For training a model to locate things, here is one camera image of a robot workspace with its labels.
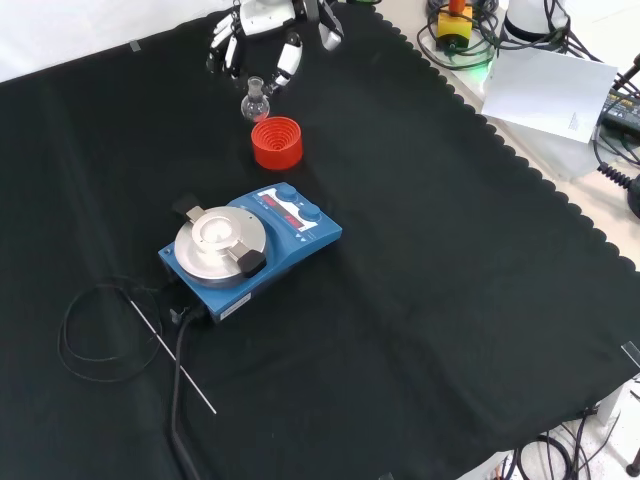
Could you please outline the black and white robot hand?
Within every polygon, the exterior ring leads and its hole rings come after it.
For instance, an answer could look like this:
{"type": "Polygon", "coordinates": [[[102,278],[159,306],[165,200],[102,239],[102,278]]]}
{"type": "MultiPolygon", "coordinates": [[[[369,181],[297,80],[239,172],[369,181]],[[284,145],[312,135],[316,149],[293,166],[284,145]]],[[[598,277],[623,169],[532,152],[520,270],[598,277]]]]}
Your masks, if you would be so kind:
{"type": "Polygon", "coordinates": [[[336,49],[344,38],[342,25],[330,1],[235,1],[212,31],[206,69],[237,79],[247,43],[284,32],[282,51],[273,78],[266,87],[266,91],[273,94],[287,86],[299,68],[303,43],[295,27],[303,23],[318,27],[321,43],[327,51],[336,49]]]}

